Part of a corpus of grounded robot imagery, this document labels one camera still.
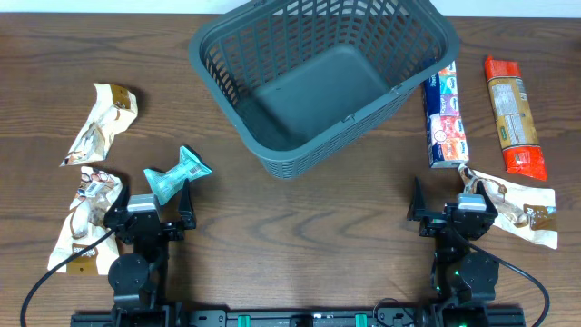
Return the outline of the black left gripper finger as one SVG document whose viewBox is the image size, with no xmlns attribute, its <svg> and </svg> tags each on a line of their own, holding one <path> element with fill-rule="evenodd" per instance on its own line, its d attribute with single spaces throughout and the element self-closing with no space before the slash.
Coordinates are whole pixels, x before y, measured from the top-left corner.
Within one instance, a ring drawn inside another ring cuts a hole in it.
<svg viewBox="0 0 581 327">
<path fill-rule="evenodd" d="M 190 180 L 185 179 L 182 187 L 181 199 L 178 205 L 178 212 L 183 222 L 194 222 L 195 214 L 190 196 Z"/>
<path fill-rule="evenodd" d="M 131 197 L 130 187 L 128 185 L 125 185 L 120 191 L 117 199 L 113 202 L 112 206 L 107 212 L 107 217 L 116 218 L 120 214 L 123 214 L 126 211 L 130 197 Z"/>
</svg>

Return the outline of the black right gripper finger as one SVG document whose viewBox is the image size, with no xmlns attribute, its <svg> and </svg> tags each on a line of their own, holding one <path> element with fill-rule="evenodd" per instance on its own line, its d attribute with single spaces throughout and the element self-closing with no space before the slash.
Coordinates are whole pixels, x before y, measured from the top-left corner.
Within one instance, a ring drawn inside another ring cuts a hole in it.
<svg viewBox="0 0 581 327">
<path fill-rule="evenodd" d="M 482 197 L 484 203 L 486 204 L 486 212 L 487 213 L 494 213 L 496 211 L 495 205 L 492 203 L 491 199 L 489 198 L 486 187 L 482 181 L 476 183 L 476 191 L 475 194 Z"/>
<path fill-rule="evenodd" d="M 426 212 L 427 208 L 425 204 L 424 194 L 421 189 L 420 180 L 418 177 L 415 177 L 413 194 L 407 213 L 407 220 L 419 222 L 426 215 Z"/>
</svg>

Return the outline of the orange cracker package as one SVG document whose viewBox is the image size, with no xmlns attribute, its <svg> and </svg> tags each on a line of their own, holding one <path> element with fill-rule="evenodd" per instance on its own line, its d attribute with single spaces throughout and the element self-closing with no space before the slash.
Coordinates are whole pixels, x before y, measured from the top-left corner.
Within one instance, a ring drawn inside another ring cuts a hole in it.
<svg viewBox="0 0 581 327">
<path fill-rule="evenodd" d="M 518 62 L 488 56 L 484 66 L 506 171 L 545 181 L 545 157 Z"/>
</svg>

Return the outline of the colourful tissue pack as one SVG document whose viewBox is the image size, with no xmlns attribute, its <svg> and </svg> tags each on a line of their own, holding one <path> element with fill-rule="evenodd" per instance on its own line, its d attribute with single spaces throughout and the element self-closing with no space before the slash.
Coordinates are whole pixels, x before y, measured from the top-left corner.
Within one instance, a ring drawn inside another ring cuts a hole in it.
<svg viewBox="0 0 581 327">
<path fill-rule="evenodd" d="M 429 167 L 455 168 L 466 164 L 468 142 L 460 114 L 455 61 L 423 82 L 423 99 Z"/>
</svg>

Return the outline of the grey plastic basket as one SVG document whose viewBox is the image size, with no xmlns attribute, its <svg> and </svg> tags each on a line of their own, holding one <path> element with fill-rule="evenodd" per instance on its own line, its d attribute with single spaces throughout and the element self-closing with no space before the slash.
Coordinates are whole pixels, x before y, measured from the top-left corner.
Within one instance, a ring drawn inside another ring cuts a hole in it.
<svg viewBox="0 0 581 327">
<path fill-rule="evenodd" d="M 189 60 L 265 170 L 292 179 L 387 121 L 459 46 L 428 0 L 263 0 L 202 26 Z"/>
</svg>

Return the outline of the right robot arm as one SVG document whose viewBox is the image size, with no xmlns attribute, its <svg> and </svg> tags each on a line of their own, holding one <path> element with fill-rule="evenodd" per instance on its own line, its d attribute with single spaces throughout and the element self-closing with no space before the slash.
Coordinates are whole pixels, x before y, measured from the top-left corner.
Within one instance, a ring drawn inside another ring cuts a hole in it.
<svg viewBox="0 0 581 327">
<path fill-rule="evenodd" d="M 407 219 L 419 223 L 419 236 L 435 240 L 430 283 L 438 298 L 419 307 L 417 326 L 487 326 L 486 303 L 495 299 L 498 266 L 471 248 L 492 226 L 498 211 L 483 183 L 461 193 L 440 212 L 430 211 L 418 178 Z"/>
</svg>

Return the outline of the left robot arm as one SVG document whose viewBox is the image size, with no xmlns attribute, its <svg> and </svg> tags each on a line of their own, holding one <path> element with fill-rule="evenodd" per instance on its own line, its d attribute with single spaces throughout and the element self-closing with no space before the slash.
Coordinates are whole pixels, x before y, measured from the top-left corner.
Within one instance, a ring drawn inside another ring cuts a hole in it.
<svg viewBox="0 0 581 327">
<path fill-rule="evenodd" d="M 104 216 L 104 226 L 133 247 L 119 256 L 108 272 L 113 289 L 115 326 L 186 326 L 188 314 L 166 298 L 169 243 L 182 241 L 196 227 L 190 182 L 182 186 L 180 219 L 163 223 L 154 194 L 131 195 L 125 186 Z"/>
</svg>

